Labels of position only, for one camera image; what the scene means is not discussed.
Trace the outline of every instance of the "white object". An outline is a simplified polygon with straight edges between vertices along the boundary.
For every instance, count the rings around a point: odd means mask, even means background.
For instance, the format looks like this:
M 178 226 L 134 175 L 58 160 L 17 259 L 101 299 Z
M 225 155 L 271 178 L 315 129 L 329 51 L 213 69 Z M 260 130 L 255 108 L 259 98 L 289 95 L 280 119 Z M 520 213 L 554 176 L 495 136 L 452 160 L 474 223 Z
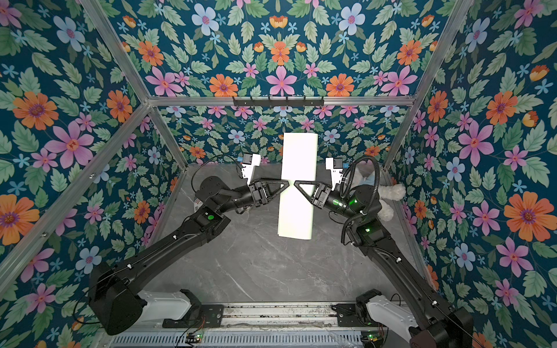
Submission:
M 160 319 L 181 319 L 192 306 L 188 297 L 181 292 L 150 292 L 141 290 L 138 296 L 147 301 L 143 307 L 143 313 L 138 319 L 160 320 Z
M 251 184 L 251 179 L 253 178 L 253 172 L 255 167 L 261 164 L 261 155 L 253 154 L 251 158 L 251 164 L 242 163 L 242 177 L 247 179 L 247 184 Z
M 410 310 L 395 305 L 384 295 L 372 297 L 365 306 L 373 320 L 393 330 L 397 335 L 405 339 L 406 342 L 410 342 L 412 337 L 408 328 L 418 326 Z
M 343 178 L 343 169 L 342 168 L 334 169 L 333 161 L 334 161 L 334 158 L 327 157 L 325 159 L 325 169 L 328 169 L 328 170 L 331 171 L 331 182 L 333 184 L 333 190 L 334 190 L 335 187 L 338 184 L 340 184 L 340 181 Z
M 316 133 L 284 134 L 281 178 L 288 180 L 290 186 L 280 195 L 278 207 L 280 237 L 311 239 L 314 206 L 294 187 L 294 181 L 315 180 L 317 141 Z M 308 194 L 313 193 L 313 185 L 302 187 Z

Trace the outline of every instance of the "orange flower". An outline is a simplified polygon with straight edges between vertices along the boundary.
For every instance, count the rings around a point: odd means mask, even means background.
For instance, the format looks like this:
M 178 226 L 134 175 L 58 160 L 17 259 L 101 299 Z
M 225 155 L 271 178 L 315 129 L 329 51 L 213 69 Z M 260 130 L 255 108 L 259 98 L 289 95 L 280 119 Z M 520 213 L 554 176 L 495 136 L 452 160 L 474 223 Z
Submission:
M 398 63 L 400 65 L 410 65 L 418 59 L 418 54 L 422 53 L 422 43 L 410 40 L 408 44 L 402 45 L 400 52 L 397 54 Z
M 130 16 L 124 16 L 122 17 L 122 19 L 130 28 L 135 28 L 135 19 L 131 18 Z
M 547 75 L 549 72 L 547 65 L 536 65 L 535 68 L 532 69 L 530 72 L 530 80 L 537 81 L 541 80 Z
M 303 43 L 303 42 L 298 42 L 298 43 L 296 44 L 296 50 L 297 50 L 298 52 L 304 52 L 305 50 L 307 50 L 306 44 Z
M 433 281 L 435 290 L 439 290 L 439 283 L 437 282 L 439 278 L 437 277 L 437 272 L 433 270 L 433 267 L 430 264 L 427 265 L 427 270 L 429 271 L 429 275 L 431 276 L 431 280 Z
M 263 48 L 264 47 L 262 42 L 258 42 L 255 45 L 253 45 L 253 50 L 259 53 L 263 52 Z
M 278 65 L 284 65 L 284 63 L 290 60 L 290 57 L 288 57 L 290 49 L 282 41 L 275 42 L 275 46 L 271 49 L 271 54 L 273 55 L 273 61 Z
M 366 156 L 377 156 L 381 152 L 381 149 L 378 146 L 372 146 L 365 150 Z
M 273 28 L 284 28 L 288 24 L 288 17 L 285 16 L 272 16 L 269 17 L 269 23 Z
M 421 200 L 417 201 L 414 205 L 414 212 L 416 213 L 418 219 L 425 218 L 427 212 L 426 204 L 423 203 Z
M 505 124 L 509 120 L 508 117 L 513 117 L 516 113 L 515 105 L 518 104 L 519 99 L 512 96 L 511 91 L 499 92 L 495 96 L 495 100 L 491 100 L 487 105 L 489 111 L 486 113 L 488 120 L 491 120 L 492 125 Z
M 223 74 L 218 73 L 217 77 L 211 77 L 211 85 L 209 89 L 214 93 L 215 97 L 236 97 L 238 96 L 238 86 L 233 84 L 231 77 L 224 77 Z
M 352 84 L 354 80 L 352 77 L 346 77 L 345 73 L 339 74 L 339 77 L 331 77 L 331 83 L 327 84 L 326 89 L 329 91 L 327 93 L 330 97 L 348 97 L 350 92 L 354 91 L 354 85 Z
M 170 192 L 174 191 L 177 182 L 178 182 L 178 177 L 173 177 L 172 180 L 170 181 Z
M 35 126 L 37 130 L 45 130 L 46 126 L 54 124 L 52 120 L 58 119 L 58 113 L 54 112 L 58 107 L 43 93 L 25 92 L 25 98 L 15 98 L 13 104 L 16 106 L 13 113 L 23 119 L 21 123 L 28 128 Z
M 486 337 L 483 334 L 478 334 L 477 332 L 474 332 L 473 337 L 479 342 L 478 344 L 478 342 L 472 340 L 473 348 L 493 348 L 491 342 L 486 340 Z
M 17 201 L 14 194 L 0 195 L 0 237 L 2 244 L 9 246 L 19 242 L 19 234 L 25 236 L 33 227 L 31 222 L 39 218 L 35 203 L 27 197 Z
M 511 205 L 505 206 L 505 216 L 510 218 L 507 226 L 511 231 L 519 231 L 519 237 L 527 242 L 532 241 L 532 235 L 540 242 L 549 239 L 547 228 L 557 229 L 557 217 L 548 215 L 554 210 L 547 198 L 540 199 L 538 194 L 526 191 L 522 197 L 515 194 L 509 198 Z
M 427 112 L 429 113 L 429 120 L 432 122 L 439 122 L 445 116 L 445 108 L 449 105 L 446 99 L 447 93 L 445 91 L 437 91 L 429 101 Z
M 160 48 L 153 46 L 150 41 L 139 43 L 139 54 L 143 55 L 143 60 L 152 66 L 162 65 L 164 56 L 160 53 Z
M 191 148 L 189 148 L 189 152 L 192 153 L 193 156 L 195 156 L 195 158 L 204 158 L 205 157 L 205 150 L 197 147 L 197 146 L 192 146 Z
M 144 223 L 149 217 L 150 212 L 151 208 L 149 208 L 149 203 L 142 200 L 138 203 L 138 207 L 134 210 L 134 220 L 137 221 L 137 223 Z
M 106 100 L 106 105 L 111 108 L 110 115 L 113 118 L 118 119 L 118 122 L 124 123 L 130 117 L 132 113 L 130 100 L 128 96 L 125 96 L 122 91 L 118 90 L 116 93 L 110 91 L 108 93 L 110 99 Z
M 425 16 L 422 19 L 422 27 L 427 27 L 428 25 L 431 24 L 431 22 L 433 22 L 433 19 L 435 17 L 433 17 L 431 14 L 429 16 Z
M 538 117 L 538 113 L 536 111 L 530 111 L 522 118 L 522 124 L 526 127 L 535 127 L 538 125 L 539 120 L 540 118 Z

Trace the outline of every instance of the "blue flower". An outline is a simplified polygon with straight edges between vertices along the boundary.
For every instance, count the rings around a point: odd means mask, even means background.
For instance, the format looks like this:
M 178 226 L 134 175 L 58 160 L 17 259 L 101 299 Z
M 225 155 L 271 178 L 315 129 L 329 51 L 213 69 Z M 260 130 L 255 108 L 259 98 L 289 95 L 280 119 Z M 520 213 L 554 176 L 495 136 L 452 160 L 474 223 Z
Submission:
M 541 304 L 543 306 L 547 306 L 549 311 L 553 311 L 553 307 L 557 307 L 557 305 L 551 301 L 551 297 L 549 297 L 549 295 L 547 295 L 546 297 L 541 297 L 542 300 L 544 300 Z
M 58 271 L 60 266 L 64 263 L 64 261 L 60 261 L 60 257 L 56 259 L 56 261 L 52 261 L 50 266 L 52 267 L 53 271 Z
M 541 81 L 541 85 L 539 86 L 535 86 L 534 89 L 538 90 L 538 92 L 536 93 L 536 95 L 540 95 L 542 92 L 543 93 L 547 93 L 549 92 L 548 87 L 553 86 L 553 82 L 547 83 L 548 80 L 547 79 L 543 79 Z
M 526 65 L 521 65 L 521 66 L 520 66 L 520 70 L 517 72 L 517 73 L 520 74 L 520 77 L 523 77 L 524 74 L 527 74 L 527 75 L 528 75 L 528 73 L 529 73 L 528 67 L 529 67 L 529 66 L 530 66 L 530 63 L 528 63 L 528 64 L 526 64 Z
M 50 328 L 50 335 L 46 336 L 47 340 L 51 340 L 52 342 L 54 342 L 54 339 L 56 338 L 56 336 L 58 336 L 60 333 L 58 332 L 58 330 L 60 330 L 60 327 L 57 328 Z
M 292 23 L 292 22 L 288 23 L 288 31 L 291 32 L 292 34 L 294 34 L 294 32 L 296 30 L 298 30 L 298 27 L 296 27 L 296 24 L 297 23 Z
M 512 186 L 514 186 L 514 192 L 519 191 L 520 193 L 523 193 L 526 189 L 526 185 L 522 185 L 522 180 L 518 180 L 516 183 L 512 183 Z
M 23 187 L 24 184 L 25 182 L 20 182 L 19 184 L 16 184 L 16 182 L 9 182 L 12 188 L 8 190 L 8 193 L 15 192 L 16 196 L 19 196 L 22 191 L 27 191 L 27 189 Z
M 221 14 L 219 13 L 215 21 L 217 21 L 220 25 L 223 25 L 224 22 L 226 21 L 226 16 L 222 17 Z
M 118 29 L 122 30 L 124 33 L 130 31 L 130 29 L 126 26 L 126 23 L 122 22 L 117 24 L 118 24 Z
M 343 19 L 341 17 L 339 17 L 340 15 L 337 14 L 335 15 L 335 17 L 331 17 L 331 21 L 333 22 L 334 25 L 337 25 L 340 21 L 342 21 Z
M 7 66 L 6 64 L 2 63 L 2 67 L 6 70 L 3 71 L 4 75 L 9 75 L 12 79 L 14 78 L 15 75 L 19 75 L 19 72 L 14 71 L 14 66 L 10 65 Z

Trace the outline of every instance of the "vent grille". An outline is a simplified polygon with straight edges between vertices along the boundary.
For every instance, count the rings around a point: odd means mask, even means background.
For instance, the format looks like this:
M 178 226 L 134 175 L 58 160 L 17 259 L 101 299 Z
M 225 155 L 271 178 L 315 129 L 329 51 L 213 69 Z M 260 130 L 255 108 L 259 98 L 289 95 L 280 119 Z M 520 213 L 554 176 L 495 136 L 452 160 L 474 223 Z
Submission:
M 130 332 L 117 335 L 110 347 L 184 347 L 181 332 Z M 347 343 L 360 344 L 360 332 L 356 331 L 291 331 L 291 332 L 206 332 L 203 341 L 197 346 L 345 346 Z

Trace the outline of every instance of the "pink flower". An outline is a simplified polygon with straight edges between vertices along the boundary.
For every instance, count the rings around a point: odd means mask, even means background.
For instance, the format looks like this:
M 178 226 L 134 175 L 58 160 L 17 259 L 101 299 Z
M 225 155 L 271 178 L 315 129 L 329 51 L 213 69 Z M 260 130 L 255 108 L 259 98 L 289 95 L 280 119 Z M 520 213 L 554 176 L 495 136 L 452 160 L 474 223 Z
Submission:
M 466 218 L 466 214 L 463 212 L 464 205 L 458 205 L 454 202 L 453 207 L 454 208 L 449 209 L 453 214 L 451 219 L 456 220 L 458 223 L 462 223 L 462 219 Z
M 429 248 L 429 241 L 427 240 L 427 237 L 422 237 L 420 244 L 424 250 L 427 250 Z
M 418 114 L 414 117 L 414 131 L 418 131 L 420 133 L 422 131 L 422 127 L 426 126 L 426 122 L 424 121 L 426 118 L 426 112 L 421 112 L 418 110 Z
M 58 163 L 53 161 L 54 158 L 56 158 L 56 154 L 49 154 L 47 149 L 45 148 L 41 149 L 40 154 L 38 153 L 31 154 L 31 157 L 36 159 L 35 163 L 33 163 L 33 167 L 35 168 L 42 167 L 42 170 L 44 170 L 46 173 L 48 173 L 50 167 L 58 166 Z
M 310 119 L 306 117 L 306 119 L 300 122 L 300 124 L 302 125 L 302 129 L 310 130 L 312 128 L 315 128 L 314 122 L 315 122 L 314 120 L 310 121 Z
M 180 86 L 173 84 L 175 78 L 174 73 L 167 72 L 164 74 L 157 68 L 156 66 L 153 67 L 152 73 L 155 76 L 147 76 L 145 79 L 152 85 L 156 85 L 155 93 L 157 95 L 164 95 L 165 93 L 169 97 L 175 97 L 176 93 L 174 92 L 183 92 L 184 89 Z
M 521 8 L 515 13 L 515 18 L 518 18 L 518 21 L 516 21 L 515 24 L 515 29 L 518 29 L 518 27 L 522 24 L 524 24 L 525 27 L 529 27 L 530 24 L 532 24 L 534 16 L 540 13 L 543 9 L 544 5 L 540 4 L 540 0 L 525 0 L 524 9 Z
M 269 94 L 275 95 L 280 92 L 281 97 L 284 96 L 284 93 L 293 95 L 294 88 L 292 88 L 292 86 L 290 85 L 296 82 L 298 78 L 294 75 L 286 76 L 286 68 L 284 68 L 282 65 L 277 68 L 276 73 L 277 73 L 277 77 L 274 76 L 265 77 L 267 82 L 274 85 L 271 87 Z
M 474 214 L 479 216 L 474 219 L 472 224 L 476 227 L 481 226 L 482 232 L 486 236 L 489 234 L 490 227 L 495 231 L 500 231 L 501 227 L 499 227 L 499 224 L 494 220 L 499 216 L 499 209 L 489 210 L 489 205 L 486 201 L 482 202 L 481 207 L 481 210 L 478 207 L 472 207 Z
M 457 122 L 456 125 L 460 127 L 460 131 L 463 131 L 464 129 L 468 130 L 470 129 L 470 123 L 472 123 L 472 121 L 473 120 L 470 117 L 470 113 L 467 112 L 466 115 L 460 114 L 460 121 Z
M 382 86 L 384 82 L 387 82 L 389 77 L 389 74 L 387 74 L 386 72 L 380 71 L 378 75 L 373 76 L 373 79 L 375 81 L 373 81 L 374 85 L 379 85 Z
M 0 24 L 3 27 L 7 27 L 11 23 L 16 27 L 21 28 L 21 24 L 16 17 L 21 17 L 21 12 L 13 7 L 10 7 L 9 0 L 0 0 Z
M 79 113 L 79 118 L 75 119 L 75 121 L 80 124 L 81 126 L 79 126 L 79 129 L 81 131 L 87 130 L 89 133 L 91 133 L 92 128 L 96 126 L 97 124 L 94 123 L 93 121 L 91 121 L 91 115 L 85 115 L 83 112 Z
M 141 124 L 139 125 L 139 130 L 141 131 L 141 133 L 145 133 L 146 130 L 151 129 L 151 127 L 149 126 L 149 122 L 151 122 L 151 118 L 149 118 L 149 116 L 146 116 L 141 121 Z
M 95 220 L 101 221 L 101 214 L 104 212 L 104 209 L 99 208 L 99 205 L 96 204 L 94 207 L 87 207 L 88 213 L 85 214 L 85 219 L 89 219 L 89 225 L 95 223 Z
M 343 106 L 343 109 L 340 110 L 340 113 L 342 115 L 346 114 L 346 117 L 350 117 L 352 114 L 357 114 L 358 113 L 358 109 L 357 106 Z
M 249 63 L 246 63 L 244 72 L 246 73 L 246 77 L 253 77 L 255 79 L 255 75 L 259 73 L 259 70 L 256 69 L 255 64 L 250 65 Z
M 407 84 L 413 83 L 418 78 L 418 76 L 416 75 L 408 76 L 409 73 L 410 65 L 404 67 L 404 69 L 400 71 L 400 75 L 398 75 L 396 72 L 390 72 L 389 81 L 392 83 L 385 84 L 383 87 L 381 87 L 381 91 L 390 91 L 390 96 L 398 95 L 398 92 L 400 92 L 400 94 L 402 95 L 407 95 L 408 93 L 410 93 L 410 88 L 407 86 Z
M 406 220 L 408 221 L 408 224 L 410 224 L 410 231 L 412 231 L 413 234 L 418 234 L 418 229 L 415 226 L 418 218 L 416 216 L 412 216 L 410 209 L 403 208 L 403 210 L 406 213 Z
M 209 106 L 209 115 L 215 115 L 218 119 L 221 118 L 221 115 L 226 115 L 226 110 L 224 106 Z
M 66 215 L 64 221 L 62 221 L 62 223 L 56 227 L 56 234 L 58 236 L 61 236 L 64 233 L 66 227 L 67 228 L 75 227 L 75 221 L 71 219 L 75 216 L 75 214 L 77 214 L 77 209 L 75 208 L 70 209 L 70 212 L 68 213 L 68 215 Z
M 461 134 L 458 136 L 458 141 L 460 141 L 462 145 L 466 145 L 462 150 L 460 150 L 458 157 L 460 159 L 464 159 L 472 153 L 470 156 L 470 162 L 472 162 L 473 166 L 477 166 L 478 163 L 480 163 L 480 151 L 484 155 L 493 153 L 493 145 L 488 142 L 483 142 L 491 135 L 493 126 L 487 125 L 478 133 L 479 128 L 480 126 L 478 125 L 478 122 L 472 121 L 470 123 L 470 135 Z
M 248 115 L 253 115 L 253 110 L 250 110 L 249 106 L 233 106 L 232 110 L 236 110 L 234 116 L 236 117 L 242 116 L 244 120 L 247 120 Z
M 311 3 L 314 6 L 314 8 L 317 8 L 317 6 L 319 6 L 319 0 L 305 0 L 305 3 L 306 4 Z
M 72 166 L 74 157 L 81 165 L 87 165 L 93 158 L 93 153 L 85 146 L 91 145 L 94 138 L 90 134 L 79 136 L 80 132 L 77 122 L 70 122 L 68 126 L 69 135 L 58 126 L 52 127 L 52 130 L 61 141 L 51 140 L 46 143 L 45 149 L 56 154 L 64 151 L 64 154 L 60 157 L 62 168 L 66 169 Z
M 433 163 L 433 160 L 435 160 L 435 157 L 432 157 L 430 154 L 427 154 L 427 157 L 425 158 L 426 162 L 423 164 L 423 166 L 431 171 L 433 169 L 433 167 L 435 166 L 435 163 Z
M 363 116 L 359 119 L 354 119 L 354 127 L 356 127 L 356 129 L 365 127 L 365 120 Z
M 306 64 L 306 70 L 304 70 L 304 73 L 307 74 L 307 78 L 310 78 L 311 76 L 316 77 L 318 71 L 319 68 L 315 66 L 315 63 L 311 63 L 311 65 Z
M 522 273 L 520 267 L 527 271 L 532 271 L 534 269 L 530 261 L 523 259 L 524 256 L 528 255 L 527 246 L 519 246 L 515 249 L 515 242 L 511 237 L 507 237 L 505 244 L 507 245 L 506 248 L 501 244 L 496 246 L 497 251 L 505 255 L 499 259 L 499 264 L 501 266 L 508 267 L 511 265 L 512 273 L 517 277 L 520 277 L 520 273 Z
M 244 3 L 251 4 L 251 0 L 236 0 L 236 5 L 238 5 L 239 8 L 242 8 Z
M 516 168 L 518 168 L 518 166 L 525 166 L 526 165 L 526 161 L 523 159 L 524 157 L 526 157 L 526 155 L 528 155 L 528 151 L 526 150 L 522 150 L 519 151 L 519 146 L 515 145 L 515 147 L 512 149 L 511 151 L 505 151 L 505 156 L 508 157 L 508 159 L 506 159 L 503 164 L 504 165 L 510 165 L 511 169 L 514 171 L 516 170 Z
M 206 117 L 203 118 L 203 121 L 201 121 L 201 124 L 203 125 L 203 128 L 207 128 L 208 130 L 213 129 L 214 127 L 214 123 L 213 120 L 208 119 Z
M 515 296 L 520 294 L 520 292 L 515 288 L 511 288 L 507 279 L 503 279 L 503 283 L 496 280 L 495 285 L 499 288 L 498 290 L 495 290 L 495 295 L 503 298 L 503 303 L 505 304 L 505 306 L 508 307 L 511 303 L 514 306 L 519 305 L 519 302 L 515 298 Z
M 432 149 L 435 147 L 435 142 L 437 140 L 439 140 L 439 134 L 437 133 L 437 126 L 431 128 L 431 126 L 429 126 L 427 128 L 427 134 L 425 134 L 423 137 L 424 139 L 426 139 L 426 147 L 430 146 Z
M 267 129 L 266 126 L 267 122 L 263 121 L 261 117 L 257 121 L 253 122 L 253 128 L 257 128 L 257 130 L 261 131 L 262 129 Z
M 174 73 L 174 78 L 174 82 L 180 82 L 180 86 L 189 86 L 189 76 L 184 75 L 183 72 Z
M 135 168 L 138 167 L 137 164 L 136 164 L 136 162 L 138 160 L 137 160 L 137 158 L 134 158 L 133 155 L 125 156 L 124 159 L 126 161 L 126 162 L 124 162 L 124 167 L 127 170 L 132 171 L 132 170 L 134 170 Z
M 46 304 L 54 301 L 56 299 L 55 295 L 51 295 L 51 293 L 56 289 L 56 285 L 51 285 L 46 288 L 44 283 L 41 283 L 37 287 L 37 293 L 30 293 L 25 298 L 27 302 L 29 302 L 29 306 L 27 307 L 26 313 L 29 314 L 35 309 L 37 312 L 43 313 L 46 308 Z
M 127 149 L 128 146 L 131 146 L 132 148 L 135 147 L 135 142 L 134 140 L 137 138 L 138 136 L 131 133 L 130 137 L 124 142 L 124 149 Z
M 319 119 L 323 119 L 325 116 L 331 116 L 333 113 L 331 112 L 331 110 L 334 109 L 333 105 L 327 105 L 327 106 L 321 106 L 321 107 L 317 107 L 314 110 L 314 115 L 319 115 Z
M 43 261 L 45 258 L 49 258 L 52 256 L 54 249 L 48 248 L 41 251 L 37 256 L 33 257 L 31 262 L 27 264 L 27 267 L 21 272 L 21 281 L 26 283 L 35 272 L 46 272 L 48 271 L 48 262 Z

